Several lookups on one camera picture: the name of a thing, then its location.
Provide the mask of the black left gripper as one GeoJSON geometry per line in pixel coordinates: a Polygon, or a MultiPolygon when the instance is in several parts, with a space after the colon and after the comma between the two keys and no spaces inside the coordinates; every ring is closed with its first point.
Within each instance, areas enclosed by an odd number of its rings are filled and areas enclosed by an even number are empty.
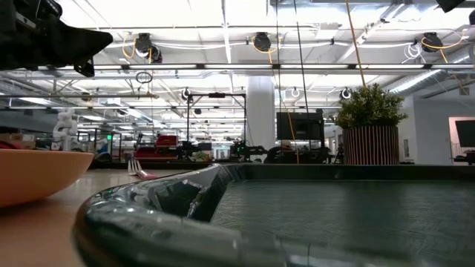
{"type": "Polygon", "coordinates": [[[46,64],[71,65],[76,72],[92,77],[94,56],[109,46],[113,37],[102,31],[71,27],[61,20],[62,14],[62,6],[55,0],[22,0],[22,22],[46,64]]]}

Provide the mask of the orange plate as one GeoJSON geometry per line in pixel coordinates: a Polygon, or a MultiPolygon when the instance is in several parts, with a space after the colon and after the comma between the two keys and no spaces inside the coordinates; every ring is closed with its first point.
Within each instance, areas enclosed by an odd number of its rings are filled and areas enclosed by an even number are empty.
{"type": "Polygon", "coordinates": [[[0,208],[49,197],[78,180],[93,154],[0,149],[0,208]]]}

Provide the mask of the fork with red handle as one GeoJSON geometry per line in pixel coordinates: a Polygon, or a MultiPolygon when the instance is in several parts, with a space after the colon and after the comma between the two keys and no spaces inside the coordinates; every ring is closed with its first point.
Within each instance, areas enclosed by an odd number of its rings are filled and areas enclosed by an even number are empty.
{"type": "Polygon", "coordinates": [[[128,161],[128,174],[130,176],[137,176],[139,179],[143,180],[158,179],[158,176],[144,171],[141,164],[136,159],[130,159],[128,161]]]}

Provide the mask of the dark green tray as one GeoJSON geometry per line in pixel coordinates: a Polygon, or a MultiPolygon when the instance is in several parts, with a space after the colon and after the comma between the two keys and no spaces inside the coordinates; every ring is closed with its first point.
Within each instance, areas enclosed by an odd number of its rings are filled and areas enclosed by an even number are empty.
{"type": "Polygon", "coordinates": [[[213,164],[102,190],[89,267],[475,267],[475,167],[213,164]]]}

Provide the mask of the white robot figure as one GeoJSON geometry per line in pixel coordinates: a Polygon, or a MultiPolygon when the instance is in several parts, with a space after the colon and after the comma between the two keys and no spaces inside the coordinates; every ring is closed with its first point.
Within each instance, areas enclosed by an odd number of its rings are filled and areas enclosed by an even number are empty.
{"type": "Polygon", "coordinates": [[[75,110],[63,108],[58,113],[58,122],[53,128],[52,151],[70,151],[72,138],[77,135],[77,121],[73,120],[75,110]]]}

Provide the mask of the cardboard box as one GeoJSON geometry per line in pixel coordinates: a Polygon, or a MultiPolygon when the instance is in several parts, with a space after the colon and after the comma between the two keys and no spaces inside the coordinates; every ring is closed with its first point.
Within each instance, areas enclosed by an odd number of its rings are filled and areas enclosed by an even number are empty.
{"type": "Polygon", "coordinates": [[[23,133],[0,133],[0,148],[4,149],[34,149],[36,138],[34,135],[23,133]]]}

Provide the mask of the red tool cart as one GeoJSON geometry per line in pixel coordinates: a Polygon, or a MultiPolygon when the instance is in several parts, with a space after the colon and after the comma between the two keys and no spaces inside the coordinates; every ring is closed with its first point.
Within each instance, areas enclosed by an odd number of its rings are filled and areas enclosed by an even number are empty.
{"type": "Polygon", "coordinates": [[[160,135],[154,144],[139,144],[134,158],[143,162],[170,162],[177,160],[178,139],[175,135],[160,135]]]}

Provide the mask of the potted green plant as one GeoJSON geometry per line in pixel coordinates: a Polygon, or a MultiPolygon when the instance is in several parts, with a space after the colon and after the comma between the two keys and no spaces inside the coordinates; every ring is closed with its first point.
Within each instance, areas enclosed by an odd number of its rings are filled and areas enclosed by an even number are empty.
{"type": "Polygon", "coordinates": [[[398,165],[398,125],[404,97],[371,84],[341,92],[335,124],[342,129],[346,165],[398,165]]]}

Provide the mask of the white round pillar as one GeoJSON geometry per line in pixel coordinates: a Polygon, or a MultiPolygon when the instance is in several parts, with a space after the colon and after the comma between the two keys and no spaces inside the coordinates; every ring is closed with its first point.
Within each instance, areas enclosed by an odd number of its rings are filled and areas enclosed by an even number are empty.
{"type": "Polygon", "coordinates": [[[246,138],[251,146],[275,146],[275,83],[271,76],[250,76],[246,92],[246,138]]]}

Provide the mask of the black background monitor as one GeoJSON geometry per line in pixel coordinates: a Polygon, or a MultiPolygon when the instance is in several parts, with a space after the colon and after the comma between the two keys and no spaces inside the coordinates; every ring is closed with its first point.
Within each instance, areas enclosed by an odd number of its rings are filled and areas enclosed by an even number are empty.
{"type": "Polygon", "coordinates": [[[322,113],[276,113],[277,139],[322,140],[324,118],[322,113]]]}

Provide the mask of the black background rig frame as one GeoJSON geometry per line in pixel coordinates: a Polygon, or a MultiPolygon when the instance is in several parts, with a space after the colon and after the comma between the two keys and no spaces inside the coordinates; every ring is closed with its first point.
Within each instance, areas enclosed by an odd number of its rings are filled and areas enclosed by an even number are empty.
{"type": "Polygon", "coordinates": [[[226,97],[231,97],[236,103],[238,103],[241,108],[243,109],[243,141],[246,141],[246,130],[247,130],[247,108],[246,108],[246,94],[245,93],[222,93],[222,92],[214,92],[214,93],[191,93],[189,90],[185,90],[183,93],[183,97],[186,99],[186,141],[188,142],[190,139],[190,110],[192,105],[197,104],[203,97],[207,97],[210,99],[223,99],[226,97]],[[241,104],[237,97],[243,98],[243,104],[241,104]]]}

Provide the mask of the black aluminium table frame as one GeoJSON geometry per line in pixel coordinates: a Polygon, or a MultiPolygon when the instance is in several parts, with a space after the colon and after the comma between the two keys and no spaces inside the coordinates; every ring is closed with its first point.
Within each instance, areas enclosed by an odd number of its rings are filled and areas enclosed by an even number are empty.
{"type": "MultiPolygon", "coordinates": [[[[140,164],[146,170],[197,170],[212,165],[212,162],[144,162],[140,164]]],[[[128,164],[124,162],[96,162],[93,161],[89,170],[94,169],[119,169],[127,170],[128,164]]]]}

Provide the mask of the black wall screen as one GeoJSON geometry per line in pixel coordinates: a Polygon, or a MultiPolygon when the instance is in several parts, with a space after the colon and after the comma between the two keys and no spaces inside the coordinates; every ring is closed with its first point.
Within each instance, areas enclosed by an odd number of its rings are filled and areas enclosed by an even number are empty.
{"type": "Polygon", "coordinates": [[[456,121],[459,144],[463,148],[475,148],[475,120],[456,121]]]}

